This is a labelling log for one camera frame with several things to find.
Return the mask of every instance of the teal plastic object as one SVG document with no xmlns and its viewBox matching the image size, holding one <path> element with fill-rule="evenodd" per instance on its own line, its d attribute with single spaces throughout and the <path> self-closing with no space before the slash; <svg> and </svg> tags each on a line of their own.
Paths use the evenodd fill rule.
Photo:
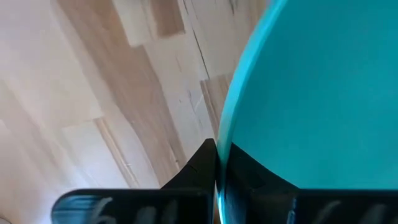
<svg viewBox="0 0 398 224">
<path fill-rule="evenodd" d="M 222 167 L 234 142 L 300 188 L 398 189 L 397 12 L 392 0 L 272 2 L 227 95 Z"/>
</svg>

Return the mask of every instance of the light wood panel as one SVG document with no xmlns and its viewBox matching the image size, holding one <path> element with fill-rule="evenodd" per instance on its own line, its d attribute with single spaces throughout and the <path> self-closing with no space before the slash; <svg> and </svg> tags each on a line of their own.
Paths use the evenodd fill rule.
<svg viewBox="0 0 398 224">
<path fill-rule="evenodd" d="M 21 4 L 10 1 L 0 8 L 1 78 L 40 124 L 60 127 L 101 116 L 50 6 L 27 2 L 21 9 Z"/>
<path fill-rule="evenodd" d="M 183 33 L 177 0 L 113 0 L 131 46 Z"/>
<path fill-rule="evenodd" d="M 186 35 L 177 35 L 145 45 L 174 120 L 182 148 L 191 158 L 206 138 L 213 138 L 198 72 L 201 59 L 196 58 Z"/>
<path fill-rule="evenodd" d="M 221 113 L 223 112 L 225 98 L 232 78 L 233 74 L 219 75 L 200 82 L 215 138 L 218 137 Z"/>
<path fill-rule="evenodd" d="M 62 129 L 70 146 L 68 153 L 76 158 L 76 164 L 80 172 L 86 174 L 90 186 L 127 188 L 128 184 L 99 130 L 103 124 L 96 124 L 96 121 L 86 121 Z"/>
<path fill-rule="evenodd" d="M 144 146 L 161 185 L 185 162 L 180 140 L 143 47 L 131 49 L 110 0 L 59 0 L 116 104 Z"/>
<path fill-rule="evenodd" d="M 268 0 L 186 0 L 209 77 L 233 73 Z"/>
<path fill-rule="evenodd" d="M 54 14 L 70 43 L 75 58 L 79 61 L 82 72 L 85 74 L 91 89 L 93 90 L 103 112 L 103 117 L 97 121 L 102 128 L 99 130 L 112 150 L 113 155 L 118 157 L 119 167 L 124 174 L 129 186 L 135 187 L 159 187 L 159 181 L 155 175 L 152 164 L 141 144 L 135 130 L 124 117 L 106 82 L 102 79 L 98 67 L 95 65 L 90 54 L 87 52 L 83 42 L 76 30 L 67 19 L 66 15 L 57 2 L 52 4 Z"/>
<path fill-rule="evenodd" d="M 18 139 L 1 121 L 0 146 L 0 216 L 14 223 L 48 223 L 45 216 L 57 194 L 44 184 L 45 179 L 39 175 L 37 167 L 32 166 Z"/>
</svg>

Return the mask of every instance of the wooden floor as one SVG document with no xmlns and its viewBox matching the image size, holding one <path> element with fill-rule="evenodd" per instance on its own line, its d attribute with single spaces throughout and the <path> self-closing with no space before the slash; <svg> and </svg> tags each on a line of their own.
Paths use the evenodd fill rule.
<svg viewBox="0 0 398 224">
<path fill-rule="evenodd" d="M 170 180 L 215 137 L 263 1 L 3 0 L 0 217 Z"/>
</svg>

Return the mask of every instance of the wood grain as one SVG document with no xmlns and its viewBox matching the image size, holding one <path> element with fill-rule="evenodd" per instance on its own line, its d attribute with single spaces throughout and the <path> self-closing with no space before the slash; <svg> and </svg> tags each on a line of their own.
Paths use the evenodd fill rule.
<svg viewBox="0 0 398 224">
<path fill-rule="evenodd" d="M 113 94 L 106 82 L 102 79 L 93 58 L 87 52 L 79 35 L 62 9 L 60 9 L 60 6 L 58 4 L 53 4 L 52 7 L 60 27 L 65 34 L 65 38 L 70 43 L 75 58 L 79 61 L 82 72 L 88 79 L 88 83 L 103 112 L 103 117 L 100 119 L 101 122 L 98 123 L 97 121 L 97 123 L 104 123 L 106 125 L 104 125 L 105 128 L 99 128 L 99 130 L 107 144 L 109 144 L 109 149 L 112 150 L 114 157 L 117 157 L 116 154 L 120 152 L 120 157 L 118 158 L 123 159 L 123 161 L 116 160 L 118 165 L 120 166 L 120 163 L 128 164 L 128 166 L 123 167 L 126 181 L 129 183 L 129 186 L 136 184 L 135 187 L 140 188 L 160 187 L 144 146 L 135 130 L 113 100 Z"/>
<path fill-rule="evenodd" d="M 103 141 L 107 145 L 107 148 L 112 154 L 114 161 L 117 163 L 118 168 L 128 186 L 130 188 L 139 187 L 140 184 L 137 180 L 137 177 L 134 175 L 133 171 L 128 168 L 129 166 L 131 166 L 131 164 L 128 163 L 127 159 L 124 157 L 124 154 L 121 151 L 118 142 L 115 140 L 106 120 L 103 118 L 98 118 L 94 120 L 94 123 L 98 128 L 98 131 L 101 134 Z"/>
<path fill-rule="evenodd" d="M 191 158 L 206 138 L 213 138 L 199 80 L 201 60 L 191 50 L 186 35 L 145 45 L 153 64 L 187 158 Z"/>
<path fill-rule="evenodd" d="M 186 162 L 159 80 L 143 47 L 131 49 L 109 0 L 58 1 L 146 149 L 160 184 Z"/>
<path fill-rule="evenodd" d="M 57 144 L 0 81 L 1 212 L 14 223 L 50 223 L 52 204 L 71 189 L 89 187 L 77 157 Z M 113 175 L 110 170 L 102 175 Z"/>
<path fill-rule="evenodd" d="M 186 0 L 209 77 L 233 73 L 267 0 Z"/>
<path fill-rule="evenodd" d="M 177 0 L 113 0 L 131 46 L 183 33 Z"/>
<path fill-rule="evenodd" d="M 228 88 L 232 77 L 233 74 L 220 75 L 200 82 L 200 86 L 206 101 L 207 110 L 209 112 L 211 126 L 213 127 L 215 133 L 215 138 L 218 137 L 221 112 L 224 108 L 225 98 L 228 93 Z"/>
<path fill-rule="evenodd" d="M 70 145 L 68 153 L 76 158 L 77 166 L 88 176 L 91 186 L 127 188 L 126 180 L 99 128 L 101 126 L 98 127 L 95 121 L 63 128 L 62 132 Z"/>
</svg>

